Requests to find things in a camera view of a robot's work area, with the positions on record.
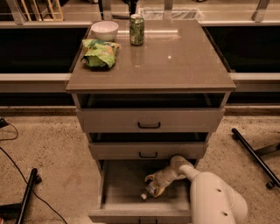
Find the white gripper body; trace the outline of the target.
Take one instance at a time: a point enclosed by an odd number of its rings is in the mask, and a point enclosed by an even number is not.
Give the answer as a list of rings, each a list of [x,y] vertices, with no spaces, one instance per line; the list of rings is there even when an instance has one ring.
[[[155,173],[154,181],[158,187],[167,187],[171,182],[178,179],[179,175],[170,166],[157,171]]]

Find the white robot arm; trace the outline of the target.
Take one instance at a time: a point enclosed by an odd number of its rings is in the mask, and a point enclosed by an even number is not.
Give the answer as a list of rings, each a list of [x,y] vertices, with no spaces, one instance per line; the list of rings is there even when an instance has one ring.
[[[145,177],[146,192],[160,196],[173,181],[188,179],[192,224],[239,224],[248,214],[246,200],[214,173],[198,171],[182,156],[173,156],[162,170]]]

